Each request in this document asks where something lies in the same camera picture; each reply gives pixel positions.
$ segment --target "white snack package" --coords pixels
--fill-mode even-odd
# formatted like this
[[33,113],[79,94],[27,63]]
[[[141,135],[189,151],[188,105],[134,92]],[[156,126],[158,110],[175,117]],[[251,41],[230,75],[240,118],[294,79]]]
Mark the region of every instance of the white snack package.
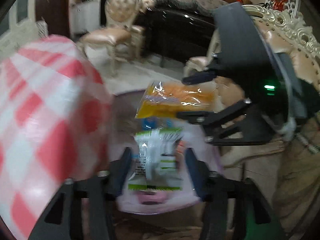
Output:
[[155,129],[138,133],[137,167],[129,178],[132,190],[181,190],[182,179],[176,165],[176,148],[181,129]]

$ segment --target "tufted chair back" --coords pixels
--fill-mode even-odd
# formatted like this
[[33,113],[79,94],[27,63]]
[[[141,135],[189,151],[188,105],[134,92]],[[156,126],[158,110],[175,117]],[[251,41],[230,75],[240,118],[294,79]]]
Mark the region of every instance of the tufted chair back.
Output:
[[107,27],[121,26],[131,29],[142,0],[107,0],[105,11]]

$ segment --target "ornate carved frame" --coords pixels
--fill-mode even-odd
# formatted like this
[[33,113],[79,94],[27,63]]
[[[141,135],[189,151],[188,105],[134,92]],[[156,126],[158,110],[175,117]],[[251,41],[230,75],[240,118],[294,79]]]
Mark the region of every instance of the ornate carved frame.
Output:
[[306,26],[302,13],[297,13],[297,18],[292,18],[288,10],[268,10],[258,5],[243,5],[252,17],[259,17],[263,21],[279,28],[280,33],[288,42],[308,53],[313,58],[320,58],[320,43],[312,33],[312,27]]

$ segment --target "green light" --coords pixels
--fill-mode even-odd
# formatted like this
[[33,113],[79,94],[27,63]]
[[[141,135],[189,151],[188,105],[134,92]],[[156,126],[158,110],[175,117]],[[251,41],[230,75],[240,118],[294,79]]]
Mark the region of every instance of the green light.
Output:
[[265,85],[264,88],[266,88],[266,89],[275,89],[275,86]]

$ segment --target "plastic bag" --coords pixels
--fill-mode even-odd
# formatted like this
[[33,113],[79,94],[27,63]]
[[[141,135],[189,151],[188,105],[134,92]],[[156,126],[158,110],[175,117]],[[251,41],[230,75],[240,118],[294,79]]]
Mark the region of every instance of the plastic bag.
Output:
[[213,101],[213,95],[213,90],[204,86],[153,82],[142,97],[136,118],[174,118],[177,112],[206,111]]
[[129,179],[132,190],[180,190],[182,179],[176,165],[181,129],[155,129],[138,133],[139,156]]

